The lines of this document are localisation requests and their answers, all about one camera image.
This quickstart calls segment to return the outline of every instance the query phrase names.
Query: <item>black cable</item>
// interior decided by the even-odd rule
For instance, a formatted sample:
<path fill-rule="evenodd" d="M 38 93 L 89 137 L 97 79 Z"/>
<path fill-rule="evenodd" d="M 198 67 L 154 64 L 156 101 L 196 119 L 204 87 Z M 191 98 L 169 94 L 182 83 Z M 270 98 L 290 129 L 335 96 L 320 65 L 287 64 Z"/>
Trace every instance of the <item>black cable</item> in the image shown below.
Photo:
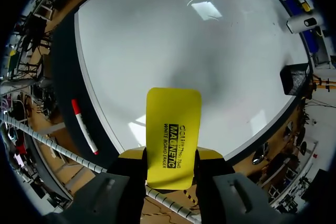
<path fill-rule="evenodd" d="M 40 46 L 37 47 L 37 50 L 38 50 L 38 52 L 40 53 L 40 55 L 41 55 L 41 57 L 42 57 L 42 53 L 41 53 L 41 51 L 40 51 Z"/>
<path fill-rule="evenodd" d="M 163 215 L 165 215 L 165 216 L 168 216 L 168 217 L 169 217 L 169 223 L 171 223 L 171 224 L 176 224 L 176 223 L 174 223 L 174 222 L 171 221 L 172 217 L 171 217 L 169 214 L 164 213 L 164 212 L 161 212 L 162 208 L 161 208 L 160 206 L 158 206 L 157 204 L 155 204 L 155 203 L 149 201 L 147 198 L 145 198 L 145 200 L 147 200 L 149 203 L 153 204 L 154 206 L 158 207 L 158 208 L 159 208 L 159 212 L 160 212 L 161 214 L 163 214 Z"/>
<path fill-rule="evenodd" d="M 323 105 L 323 104 L 309 104 L 306 107 L 309 107 L 309 106 L 323 106 L 323 107 L 326 107 L 326 108 L 334 108 L 334 109 L 336 109 L 336 107 L 334 107 L 334 106 L 327 106 L 327 105 Z"/>
<path fill-rule="evenodd" d="M 34 76 L 32 76 L 32 74 L 29 72 L 29 70 L 26 70 L 26 67 L 25 67 L 25 69 L 23 71 L 21 71 L 20 73 L 14 75 L 13 77 L 15 77 L 16 79 L 20 79 L 20 78 L 26 77 L 26 75 L 28 75 L 28 76 L 30 76 L 33 79 Z"/>
<path fill-rule="evenodd" d="M 321 101 L 316 100 L 316 99 L 312 99 L 312 100 L 317 101 L 317 102 L 320 102 L 320 103 L 323 103 L 323 104 L 328 105 L 328 106 L 331 106 L 331 107 L 334 107 L 334 106 L 332 106 L 332 105 L 330 105 L 330 104 L 327 104 L 327 103 L 325 103 L 325 102 L 321 102 Z"/>
<path fill-rule="evenodd" d="M 307 104 L 306 104 L 306 105 L 308 105 L 308 104 L 316 104 L 316 105 L 320 105 L 320 103 L 313 102 L 313 101 L 307 102 Z"/>

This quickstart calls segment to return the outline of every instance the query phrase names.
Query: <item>desk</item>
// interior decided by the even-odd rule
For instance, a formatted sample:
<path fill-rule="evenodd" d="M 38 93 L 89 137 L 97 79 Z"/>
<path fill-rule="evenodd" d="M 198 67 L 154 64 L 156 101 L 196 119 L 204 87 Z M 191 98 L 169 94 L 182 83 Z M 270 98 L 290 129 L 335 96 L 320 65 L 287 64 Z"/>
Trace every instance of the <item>desk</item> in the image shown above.
<path fill-rule="evenodd" d="M 284 95 L 279 77 L 285 64 L 308 61 L 301 37 L 286 28 L 288 17 L 278 0 L 88 0 L 54 33 L 54 57 L 71 51 L 78 57 L 67 61 L 80 64 L 60 70 L 55 62 L 55 76 L 64 80 L 56 94 L 62 113 L 75 118 L 70 95 L 61 94 L 70 92 L 89 108 L 82 115 L 98 148 L 110 141 L 120 153 L 145 144 L 152 87 L 197 89 L 198 145 L 235 158 L 272 136 L 298 103 Z M 61 36 L 67 41 L 56 41 Z M 95 136 L 101 131 L 104 140 Z"/>
<path fill-rule="evenodd" d="M 311 168 L 312 163 L 314 162 L 314 151 L 316 150 L 318 142 L 314 142 L 313 144 L 314 146 L 313 149 L 311 150 L 311 154 L 307 159 L 307 161 L 305 162 L 305 164 L 303 165 L 302 170 L 291 181 L 288 187 L 284 191 L 282 191 L 281 194 L 270 203 L 270 205 L 273 208 L 277 208 L 281 204 L 281 201 L 285 198 L 285 196 L 291 193 L 293 188 L 295 188 L 299 184 L 300 178 L 305 177 L 308 174 L 308 171 Z"/>
<path fill-rule="evenodd" d="M 269 145 L 269 153 L 267 154 L 267 158 L 272 160 L 278 153 L 284 150 L 286 146 L 290 143 L 294 142 L 294 135 L 300 130 L 300 125 L 298 125 L 298 118 L 300 115 L 300 108 L 297 107 L 295 111 L 292 113 L 290 117 L 288 117 L 287 121 L 273 134 L 270 139 L 267 140 L 267 143 Z M 284 141 L 284 132 L 287 127 L 287 124 L 292 121 L 293 127 L 292 127 L 292 134 L 291 138 L 288 141 Z M 267 160 L 263 160 L 258 165 L 252 164 L 252 158 L 254 156 L 254 153 L 249 155 L 244 160 L 240 161 L 238 164 L 234 166 L 234 169 L 236 172 L 242 173 L 245 176 L 249 176 L 257 171 L 262 170 L 265 166 L 268 165 Z"/>

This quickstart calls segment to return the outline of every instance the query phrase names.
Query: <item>yellow object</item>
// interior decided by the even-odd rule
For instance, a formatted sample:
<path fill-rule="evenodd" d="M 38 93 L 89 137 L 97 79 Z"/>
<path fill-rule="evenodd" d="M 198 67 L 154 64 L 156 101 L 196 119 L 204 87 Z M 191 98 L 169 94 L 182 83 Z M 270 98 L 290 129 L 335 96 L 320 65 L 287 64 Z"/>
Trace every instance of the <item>yellow object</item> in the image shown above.
<path fill-rule="evenodd" d="M 201 107 L 201 94 L 196 90 L 153 88 L 148 92 L 148 186 L 169 190 L 191 186 Z"/>
<path fill-rule="evenodd" d="M 310 9 L 310 6 L 308 5 L 308 3 L 306 1 L 304 1 L 302 3 L 302 7 L 304 9 L 305 12 L 309 12 L 311 9 Z"/>
<path fill-rule="evenodd" d="M 194 204 L 194 205 L 197 205 L 198 202 L 196 199 L 194 199 L 189 193 L 187 190 L 183 190 L 183 193 L 185 196 L 187 196 L 187 198 Z"/>
<path fill-rule="evenodd" d="M 223 158 L 223 156 L 214 151 L 214 150 L 209 150 L 206 148 L 201 148 L 201 147 L 197 147 L 198 153 L 199 153 L 199 158 L 200 159 L 219 159 L 219 158 Z"/>
<path fill-rule="evenodd" d="M 121 153 L 118 157 L 120 158 L 129 158 L 129 159 L 142 159 L 143 150 L 145 147 L 139 147 L 135 149 L 126 150 Z"/>
<path fill-rule="evenodd" d="M 11 50 L 11 52 L 9 53 L 9 56 L 13 56 L 14 54 L 16 54 L 15 50 Z"/>

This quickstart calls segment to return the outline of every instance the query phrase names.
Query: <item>whiteboard marker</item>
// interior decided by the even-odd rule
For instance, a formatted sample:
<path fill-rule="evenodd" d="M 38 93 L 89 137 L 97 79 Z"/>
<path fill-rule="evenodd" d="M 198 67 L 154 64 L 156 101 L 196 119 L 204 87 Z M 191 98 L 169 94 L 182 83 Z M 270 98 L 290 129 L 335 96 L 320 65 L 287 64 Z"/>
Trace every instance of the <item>whiteboard marker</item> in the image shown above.
<path fill-rule="evenodd" d="M 84 135 L 84 137 L 86 139 L 86 142 L 90 146 L 92 152 L 95 155 L 97 155 L 98 154 L 98 148 L 96 147 L 96 145 L 94 144 L 93 140 L 91 139 L 91 137 L 89 135 L 89 132 L 88 132 L 88 129 L 86 128 L 86 126 L 85 126 L 85 124 L 83 122 L 83 118 L 82 118 L 82 115 L 80 113 L 80 109 L 78 107 L 77 100 L 76 99 L 72 99 L 71 103 L 72 103 L 72 108 L 74 109 L 77 121 L 79 123 L 80 129 L 82 130 L 83 135 Z"/>

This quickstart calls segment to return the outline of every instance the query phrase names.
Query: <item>wooden floor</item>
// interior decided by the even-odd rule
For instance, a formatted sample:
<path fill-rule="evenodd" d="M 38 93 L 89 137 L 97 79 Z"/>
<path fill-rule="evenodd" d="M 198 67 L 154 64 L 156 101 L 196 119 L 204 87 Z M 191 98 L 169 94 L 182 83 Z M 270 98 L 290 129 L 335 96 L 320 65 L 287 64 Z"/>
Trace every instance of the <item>wooden floor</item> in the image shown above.
<path fill-rule="evenodd" d="M 53 19 L 47 23 L 46 31 L 54 29 L 61 21 L 62 19 L 74 8 L 76 7 L 81 1 L 83 0 L 69 0 L 69 2 L 66 4 L 66 6 L 59 12 L 55 12 L 53 15 Z M 46 48 L 40 49 L 42 54 L 49 54 L 49 51 Z M 37 63 L 40 59 L 40 53 L 38 50 L 36 50 L 31 58 L 30 63 Z M 268 140 L 270 152 L 268 157 L 273 158 L 276 154 L 278 154 L 286 145 L 286 142 L 283 141 L 282 136 L 285 130 L 285 127 L 289 121 L 293 121 L 294 129 L 296 130 L 296 119 L 298 117 L 298 110 L 295 110 L 294 113 L 290 116 L 290 118 L 287 120 L 287 122 Z M 52 121 L 48 121 L 45 119 L 45 117 L 42 114 L 38 114 L 36 108 L 33 106 L 33 112 L 32 116 L 29 118 L 29 124 L 30 126 L 35 130 L 39 131 L 42 129 L 45 129 L 47 127 L 50 127 L 53 124 L 57 124 L 62 122 L 61 115 L 57 115 Z M 79 154 L 75 145 L 73 144 L 71 137 L 66 129 L 59 130 L 57 132 L 54 132 L 51 136 L 56 137 L 58 143 L 67 148 L 68 150 Z M 63 162 L 59 158 L 53 158 L 51 154 L 50 148 L 48 148 L 45 145 L 40 144 L 39 145 L 41 152 L 50 166 L 50 168 L 53 171 L 56 171 Z M 252 174 L 255 171 L 258 171 L 265 167 L 267 165 L 266 161 L 261 162 L 259 165 L 252 165 L 253 154 L 251 154 L 249 157 L 238 163 L 234 166 L 234 169 L 236 172 L 241 172 L 244 175 Z M 64 168 L 63 170 L 56 173 L 57 178 L 62 182 L 66 183 L 78 170 L 80 167 L 69 167 Z M 73 187 L 71 188 L 71 194 L 74 194 L 80 187 L 82 187 L 84 184 L 86 184 L 88 181 L 90 181 L 94 177 L 94 174 L 87 170 L 86 173 L 81 177 L 79 181 L 77 181 Z M 196 198 L 195 196 L 195 186 L 188 189 L 188 192 L 192 197 Z M 185 206 L 185 207 L 193 207 L 194 204 L 183 194 L 182 191 L 176 191 L 173 193 L 167 194 L 168 197 L 175 200 L 179 204 Z M 141 217 L 141 223 L 189 223 L 187 220 L 183 219 L 177 214 L 164 214 L 164 215 L 155 215 L 155 216 L 147 216 L 145 214 L 157 214 L 160 212 L 170 212 L 170 210 L 161 204 L 157 203 L 156 201 L 153 201 L 152 199 L 148 199 L 149 201 L 144 201 L 143 206 L 143 216 Z"/>

